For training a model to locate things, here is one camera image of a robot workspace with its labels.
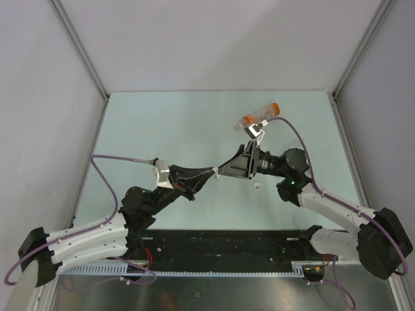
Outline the white blue bottle cap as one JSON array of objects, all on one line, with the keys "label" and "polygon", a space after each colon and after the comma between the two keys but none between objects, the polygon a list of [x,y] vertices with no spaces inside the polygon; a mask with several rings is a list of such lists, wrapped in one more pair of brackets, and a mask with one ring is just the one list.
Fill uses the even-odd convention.
[{"label": "white blue bottle cap", "polygon": [[218,167],[213,167],[212,171],[214,172],[214,176],[216,179],[220,178],[220,174],[219,174],[219,168]]}]

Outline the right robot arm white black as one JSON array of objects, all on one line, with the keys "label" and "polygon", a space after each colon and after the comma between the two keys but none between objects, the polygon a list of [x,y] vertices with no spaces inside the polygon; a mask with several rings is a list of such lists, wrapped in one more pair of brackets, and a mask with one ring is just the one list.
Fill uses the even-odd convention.
[{"label": "right robot arm white black", "polygon": [[264,152],[256,141],[241,145],[237,153],[219,166],[222,176],[252,179],[256,174],[281,177],[276,185],[280,198],[314,211],[343,229],[340,233],[311,227],[299,243],[300,255],[314,260],[320,254],[339,255],[359,261],[375,277],[387,280],[412,253],[413,245],[396,213],[351,205],[318,189],[307,176],[306,153],[290,148],[281,156]]}]

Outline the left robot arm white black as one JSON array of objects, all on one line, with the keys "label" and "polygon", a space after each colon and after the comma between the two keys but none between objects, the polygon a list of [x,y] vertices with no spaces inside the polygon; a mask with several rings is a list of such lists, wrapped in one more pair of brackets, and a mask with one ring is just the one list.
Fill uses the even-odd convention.
[{"label": "left robot arm white black", "polygon": [[155,222],[155,215],[180,197],[195,200],[206,182],[219,174],[216,167],[183,168],[162,160],[155,162],[154,171],[154,190],[129,188],[104,218],[50,233],[42,227],[33,229],[18,251],[17,266],[26,270],[36,261],[36,286],[43,286],[75,266],[125,255],[136,259],[143,251],[143,232]]}]

